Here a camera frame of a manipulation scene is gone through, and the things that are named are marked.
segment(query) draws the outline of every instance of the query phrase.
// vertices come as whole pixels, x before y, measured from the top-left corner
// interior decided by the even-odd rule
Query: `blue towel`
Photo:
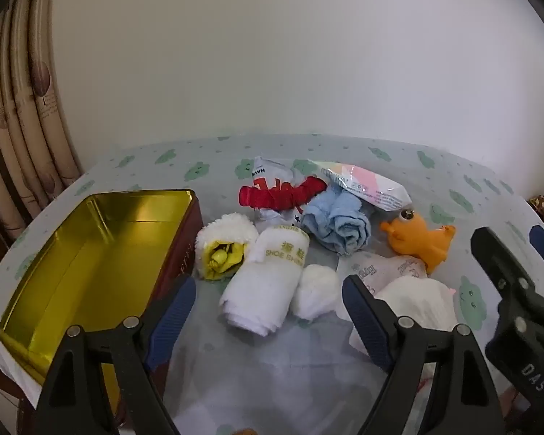
[[[371,237],[371,224],[361,206],[363,203],[355,195],[331,185],[306,204],[302,223],[327,249],[350,255]],[[367,210],[372,213],[374,209],[367,204]]]

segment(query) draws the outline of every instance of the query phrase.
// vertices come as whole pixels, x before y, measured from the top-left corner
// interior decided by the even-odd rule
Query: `screw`
[[[137,325],[139,325],[139,318],[135,317],[134,315],[130,317],[126,317],[125,320],[123,321],[123,325],[125,325],[125,327],[128,329],[137,327]]]
[[[458,334],[463,335],[464,337],[466,335],[471,334],[471,329],[465,324],[459,324],[457,326],[457,331],[458,331]]]
[[[67,335],[69,337],[76,337],[77,335],[79,335],[81,333],[81,328],[78,326],[78,325],[71,325],[68,329],[67,329]]]
[[[397,322],[404,329],[410,329],[411,327],[413,327],[413,324],[415,324],[415,321],[412,318],[407,317],[406,315],[400,317]]]
[[[516,326],[516,330],[523,334],[528,326],[526,325],[526,321],[520,316],[514,319],[514,325]]]

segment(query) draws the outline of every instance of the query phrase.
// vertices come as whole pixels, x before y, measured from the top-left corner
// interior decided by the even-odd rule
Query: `beige curtain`
[[[10,0],[0,14],[0,223],[10,239],[81,175],[53,85],[50,1]]]

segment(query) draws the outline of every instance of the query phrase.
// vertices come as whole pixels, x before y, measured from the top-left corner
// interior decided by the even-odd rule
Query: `plastic package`
[[[283,190],[299,186],[305,180],[305,176],[298,170],[286,167],[278,162],[254,158],[252,181],[254,186],[261,190]],[[277,212],[274,209],[256,209],[254,225],[258,232],[262,232],[272,225],[300,225],[302,207]]]
[[[370,170],[355,165],[336,162],[313,162],[318,165],[321,177],[364,199],[385,211],[398,211],[411,204],[403,185]]]
[[[370,252],[357,252],[350,257],[339,257],[337,275],[341,283],[349,275],[358,275],[372,295],[404,275],[427,278],[425,263],[418,258],[408,255],[385,258]],[[335,311],[338,317],[350,321],[342,296],[339,297]]]

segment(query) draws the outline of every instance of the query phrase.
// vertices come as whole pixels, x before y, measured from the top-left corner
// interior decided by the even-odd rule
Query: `orange toy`
[[[425,219],[411,209],[403,209],[399,217],[390,224],[381,223],[380,227],[387,232],[389,245],[395,252],[421,258],[427,266],[428,274],[447,258],[451,239],[456,234],[453,225],[428,230]]]

